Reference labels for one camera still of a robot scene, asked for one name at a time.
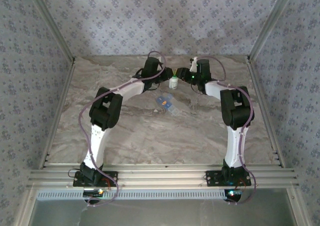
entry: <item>vent grille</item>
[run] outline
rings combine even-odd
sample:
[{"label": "vent grille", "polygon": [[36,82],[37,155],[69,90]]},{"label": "vent grille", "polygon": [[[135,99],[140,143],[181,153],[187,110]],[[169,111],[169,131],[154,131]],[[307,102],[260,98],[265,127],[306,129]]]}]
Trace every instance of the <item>vent grille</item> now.
[{"label": "vent grille", "polygon": [[[105,199],[112,198],[114,191],[104,192]],[[62,200],[62,199],[83,199],[83,191],[69,190],[42,190],[38,193],[38,200]],[[204,190],[123,190],[118,193],[117,199],[225,199],[223,189],[204,189]]]}]

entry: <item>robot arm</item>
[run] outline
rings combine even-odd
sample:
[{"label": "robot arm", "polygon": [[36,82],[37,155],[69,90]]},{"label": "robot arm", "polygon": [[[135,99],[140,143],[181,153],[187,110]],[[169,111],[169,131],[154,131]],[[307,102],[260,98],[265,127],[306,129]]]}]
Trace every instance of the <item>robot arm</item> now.
[{"label": "robot arm", "polygon": [[[211,78],[209,60],[190,60],[191,68],[181,68],[177,74],[180,79],[197,85],[198,90],[208,96],[213,96],[221,101],[222,119],[228,130],[227,151],[223,160],[221,171],[207,171],[207,186],[228,186],[238,184],[239,181],[251,185],[249,173],[245,171],[244,150],[245,138],[248,126],[242,132],[241,154],[239,154],[239,143],[241,130],[250,117],[250,104],[245,95],[239,90],[221,86],[217,80]],[[240,87],[248,95],[246,87]]]},{"label": "robot arm", "polygon": [[[144,68],[140,69],[128,82],[116,88],[107,89],[105,87],[101,87],[98,90],[96,98],[108,91],[116,89],[105,97],[96,100],[92,104],[89,112],[89,116],[91,118],[90,122],[92,123],[90,140],[92,157],[99,169],[102,169],[104,161],[104,142],[108,138],[112,128],[119,120],[122,103],[135,95],[139,95],[147,91],[153,83],[161,83],[173,76],[172,69],[170,68],[165,68],[160,73],[160,71],[158,71],[158,65],[161,65],[161,63],[157,58],[148,57]],[[159,76],[154,79],[149,79],[157,74],[159,74]],[[81,179],[84,180],[83,182],[87,182],[89,185],[98,185],[102,178],[102,175],[96,170],[92,162],[89,150],[84,161],[80,165],[80,174],[82,177]]]},{"label": "robot arm", "polygon": [[[217,81],[207,82],[205,84],[205,93],[208,96],[215,97],[219,100],[221,100],[221,96],[222,96],[222,100],[224,100],[224,102],[226,100],[226,96],[232,97],[232,95],[233,95],[232,91],[228,92],[228,90],[231,90],[231,89],[226,90],[226,88],[219,85]],[[244,98],[238,98],[238,99],[236,98],[235,100],[241,101],[243,99]],[[225,110],[223,110],[222,104],[221,104],[222,118],[224,118],[223,121],[227,125],[227,130],[228,130],[227,150],[226,150],[226,155],[225,155],[224,160],[229,167],[241,167],[242,164],[240,162],[240,155],[239,155],[238,149],[239,149],[239,141],[240,141],[240,131],[241,131],[242,126],[233,125],[233,122],[230,122],[230,119],[226,118],[226,117],[228,117],[226,115],[226,114],[228,114],[228,112],[226,110],[235,111],[236,107],[233,105],[234,105],[233,102],[229,102],[228,105],[226,105],[226,103],[224,103],[224,107],[227,107],[227,108],[225,108]],[[242,135],[242,142],[241,142],[241,157],[242,157],[243,163],[245,162],[243,155],[244,155],[244,150],[245,150],[245,139],[246,139],[247,131],[248,131],[248,127],[244,129],[244,132]]]}]

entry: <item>beige marble surface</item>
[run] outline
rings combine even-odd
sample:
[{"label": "beige marble surface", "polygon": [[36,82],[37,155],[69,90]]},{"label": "beige marble surface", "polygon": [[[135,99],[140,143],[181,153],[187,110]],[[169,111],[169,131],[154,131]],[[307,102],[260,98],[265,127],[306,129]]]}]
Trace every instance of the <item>beige marble surface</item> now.
[{"label": "beige marble surface", "polygon": [[[190,57],[167,57],[171,68],[188,67]],[[255,119],[245,142],[245,160],[251,163],[275,163],[257,97],[243,59],[220,57],[227,72],[227,82],[248,87],[254,102]],[[146,57],[97,56],[77,58],[75,70],[62,110],[49,163],[80,163],[87,152],[78,126],[78,114],[92,100],[101,86],[120,85],[144,66]],[[211,74],[222,78],[219,64],[210,61]],[[181,113],[172,116],[161,109],[156,97],[170,92],[182,103]],[[90,134],[89,110],[83,124]],[[179,81],[176,90],[164,82],[155,91],[129,99],[121,109],[120,120],[106,142],[105,163],[213,163],[221,164],[227,151],[227,129],[221,116],[220,101],[199,95],[190,85]]]}]

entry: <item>aluminum frame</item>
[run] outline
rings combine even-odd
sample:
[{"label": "aluminum frame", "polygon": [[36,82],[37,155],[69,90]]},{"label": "aluminum frame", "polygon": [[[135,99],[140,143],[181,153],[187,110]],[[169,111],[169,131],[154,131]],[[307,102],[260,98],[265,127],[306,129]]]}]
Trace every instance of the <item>aluminum frame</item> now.
[{"label": "aluminum frame", "polygon": [[[299,189],[298,180],[294,169],[286,168],[283,155],[281,153],[279,143],[275,137],[275,131],[271,124],[271,118],[268,114],[268,106],[262,95],[262,90],[258,84],[257,75],[248,59],[247,66],[252,78],[252,83],[256,91],[262,117],[266,125],[268,135],[271,140],[271,146],[274,149],[274,157],[279,160],[279,164],[264,164],[264,165],[247,165],[257,179],[257,189],[260,188],[286,188],[290,199],[291,207],[298,225],[312,225],[308,215],[301,190]],[[42,157],[40,164],[41,170],[33,170],[27,184],[27,189],[23,195],[22,204],[19,206],[18,213],[15,218],[14,225],[28,225],[34,204],[37,199],[38,192],[41,190],[67,190],[74,191],[72,186],[73,179],[69,178],[67,172],[71,168],[78,168],[79,164],[54,164],[47,163],[46,156],[51,148],[52,141],[55,137],[62,107],[68,92],[68,88],[74,71],[74,64],[70,69],[67,81],[63,88],[62,96],[56,111],[54,123],[51,128],[45,154]],[[205,164],[120,164],[106,165],[104,170],[116,170],[119,172],[118,182],[121,190],[135,189],[198,189],[198,190],[217,190],[232,187],[207,187],[206,181],[203,178],[206,170],[220,170],[221,165],[205,165]],[[77,191],[83,191],[83,188],[76,188]]]},{"label": "aluminum frame", "polygon": [[263,28],[261,29],[257,40],[254,43],[253,48],[250,51],[250,62],[254,61],[261,49],[264,47],[270,33],[279,20],[282,12],[285,10],[289,0],[276,0],[275,5],[272,8],[268,18],[266,19]]},{"label": "aluminum frame", "polygon": [[53,37],[55,38],[56,42],[61,48],[62,53],[64,54],[65,58],[72,62],[74,60],[71,50],[69,49],[68,44],[64,40],[63,35],[59,31],[55,20],[51,16],[44,0],[33,0],[35,7],[39,10],[43,20],[45,21],[46,25],[48,26],[49,30],[51,31]]}]

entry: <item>patterned wallpaper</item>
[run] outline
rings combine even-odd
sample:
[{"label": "patterned wallpaper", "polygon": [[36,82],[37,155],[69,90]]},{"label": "patterned wallpaper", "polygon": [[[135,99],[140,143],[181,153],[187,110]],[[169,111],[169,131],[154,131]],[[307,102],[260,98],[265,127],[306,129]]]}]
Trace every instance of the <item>patterned wallpaper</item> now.
[{"label": "patterned wallpaper", "polygon": [[45,0],[72,53],[249,54],[276,0]]},{"label": "patterned wallpaper", "polygon": [[0,0],[0,225],[37,168],[69,63],[31,0]]},{"label": "patterned wallpaper", "polygon": [[255,61],[280,146],[320,225],[320,0],[290,0]]}]

